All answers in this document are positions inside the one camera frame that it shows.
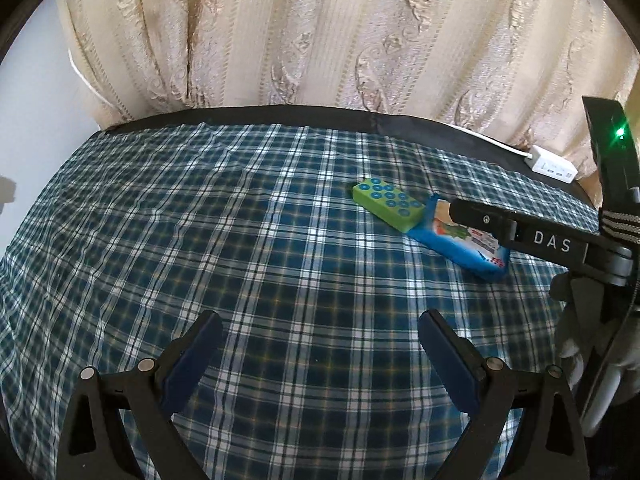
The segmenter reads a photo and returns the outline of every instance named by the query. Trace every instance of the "checkered fabric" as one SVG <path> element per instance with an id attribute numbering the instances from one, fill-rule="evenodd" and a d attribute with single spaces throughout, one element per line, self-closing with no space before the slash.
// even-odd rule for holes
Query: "checkered fabric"
<path id="1" fill-rule="evenodd" d="M 596 228 L 596 212 L 564 192 L 389 137 L 206 124 L 100 134 L 58 171 L 0 264 L 0 384 L 28 469 L 54 477 L 82 367 L 132 368 L 213 309 L 226 343 L 174 416 L 207 476 L 430 478 L 467 418 L 420 349 L 418 316 L 437 308 L 482 354 L 540 370 L 561 268 L 513 254 L 501 282 L 482 282 L 355 204 L 349 188 L 371 176 L 421 200 Z"/>

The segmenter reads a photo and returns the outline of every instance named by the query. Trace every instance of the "wet wipes package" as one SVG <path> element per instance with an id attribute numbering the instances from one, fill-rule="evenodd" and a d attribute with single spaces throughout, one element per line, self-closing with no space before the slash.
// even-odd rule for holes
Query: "wet wipes package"
<path id="1" fill-rule="evenodd" d="M 449 215 L 449 202 L 439 195 L 431 196 L 425 206 L 422 221 L 407 236 L 488 282 L 505 275 L 510 250 L 489 233 L 456 224 Z"/>

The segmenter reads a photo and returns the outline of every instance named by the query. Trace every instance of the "wall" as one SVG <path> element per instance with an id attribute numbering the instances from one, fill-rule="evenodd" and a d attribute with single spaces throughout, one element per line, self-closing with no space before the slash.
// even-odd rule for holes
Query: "wall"
<path id="1" fill-rule="evenodd" d="M 0 258 L 42 188 L 98 129 L 78 84 L 56 0 L 45 0 L 0 64 Z"/>

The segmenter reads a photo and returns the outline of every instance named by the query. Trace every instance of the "power strip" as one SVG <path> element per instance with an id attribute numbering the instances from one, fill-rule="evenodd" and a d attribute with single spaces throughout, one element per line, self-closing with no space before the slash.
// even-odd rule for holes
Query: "power strip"
<path id="1" fill-rule="evenodd" d="M 571 183 L 578 173 L 572 163 L 549 150 L 534 146 L 529 150 L 529 153 L 532 157 L 527 158 L 525 162 L 536 173 L 550 176 L 566 183 Z"/>

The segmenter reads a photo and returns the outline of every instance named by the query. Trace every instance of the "curtain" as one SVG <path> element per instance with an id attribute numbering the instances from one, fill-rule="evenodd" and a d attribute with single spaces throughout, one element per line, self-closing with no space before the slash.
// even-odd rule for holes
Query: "curtain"
<path id="1" fill-rule="evenodd" d="M 58 1 L 102 127 L 282 103 L 407 114 L 558 153 L 595 203 L 580 97 L 625 104 L 639 65 L 602 0 Z"/>

